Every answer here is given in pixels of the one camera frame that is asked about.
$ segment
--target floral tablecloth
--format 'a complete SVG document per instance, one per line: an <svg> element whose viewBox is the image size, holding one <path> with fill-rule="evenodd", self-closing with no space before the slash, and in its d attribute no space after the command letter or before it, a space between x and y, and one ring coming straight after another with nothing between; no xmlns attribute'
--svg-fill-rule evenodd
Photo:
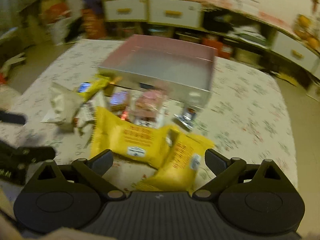
<svg viewBox="0 0 320 240"><path fill-rule="evenodd" d="M90 146L76 134L63 133L54 124L41 123L49 105L48 89L57 82L73 89L96 73L96 66L123 41L81 40L55 60L14 104L11 111L24 113L23 127L0 123L0 138L15 146L51 145L57 151L57 164L88 158ZM167 101L166 122L181 113L180 102ZM228 158L237 156L247 163L273 159L297 187L295 147L290 118L275 80L243 64L217 58L212 97L196 119L195 133L207 136L216 150ZM153 175L145 164L115 156L104 178L124 190ZM194 189L214 178L202 162ZM16 194L9 194L14 200Z"/></svg>

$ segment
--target beige floor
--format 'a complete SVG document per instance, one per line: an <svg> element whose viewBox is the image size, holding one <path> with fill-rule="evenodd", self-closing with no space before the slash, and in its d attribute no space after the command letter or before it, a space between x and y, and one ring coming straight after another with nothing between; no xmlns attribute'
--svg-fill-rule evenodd
<svg viewBox="0 0 320 240"><path fill-rule="evenodd" d="M27 63L12 70L9 85L23 93L68 48L70 45L56 47L50 42L29 48ZM294 87L282 80L277 82L291 117L297 151L299 192L306 205L298 232L302 236L309 232L320 234L320 103L307 97L301 87Z"/></svg>

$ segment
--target yellow snack package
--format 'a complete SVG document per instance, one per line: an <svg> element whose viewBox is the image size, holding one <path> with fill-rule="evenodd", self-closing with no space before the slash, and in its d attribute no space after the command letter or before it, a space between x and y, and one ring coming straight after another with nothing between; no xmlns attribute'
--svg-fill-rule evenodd
<svg viewBox="0 0 320 240"><path fill-rule="evenodd" d="M153 129L121 120L103 107L97 107L96 128L92 137L93 158L106 149L159 169L170 147L166 141L172 125Z"/></svg>
<svg viewBox="0 0 320 240"><path fill-rule="evenodd" d="M87 102L92 98L100 89L108 86L111 81L111 77L105 77L102 75L95 75L95 79L82 83L78 89L78 94L84 98L84 102Z"/></svg>
<svg viewBox="0 0 320 240"><path fill-rule="evenodd" d="M201 135L180 133L164 165L153 176L140 181L136 189L191 192L201 159L213 146L211 140Z"/></svg>

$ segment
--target drawer handle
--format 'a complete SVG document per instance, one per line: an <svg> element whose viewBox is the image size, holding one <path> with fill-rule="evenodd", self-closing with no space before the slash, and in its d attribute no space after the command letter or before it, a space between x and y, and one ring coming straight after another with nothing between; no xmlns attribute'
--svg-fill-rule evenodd
<svg viewBox="0 0 320 240"><path fill-rule="evenodd" d="M180 17L182 15L182 12L178 12L178 11L165 11L165 15L166 16L177 16Z"/></svg>
<svg viewBox="0 0 320 240"><path fill-rule="evenodd" d="M291 50L291 53L297 59L303 59L304 58L304 56L302 54L300 54L299 52L295 51L294 49Z"/></svg>
<svg viewBox="0 0 320 240"><path fill-rule="evenodd" d="M118 13L130 13L131 9L130 8L121 8L117 10Z"/></svg>

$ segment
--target open box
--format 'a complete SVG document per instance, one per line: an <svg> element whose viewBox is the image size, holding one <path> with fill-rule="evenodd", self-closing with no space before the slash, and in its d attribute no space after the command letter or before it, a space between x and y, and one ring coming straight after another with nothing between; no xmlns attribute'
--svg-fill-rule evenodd
<svg viewBox="0 0 320 240"><path fill-rule="evenodd" d="M133 35L98 67L102 75L122 76L118 83L145 91L165 88L171 99L186 102L189 93L201 96L204 107L211 94L216 49L170 38Z"/></svg>

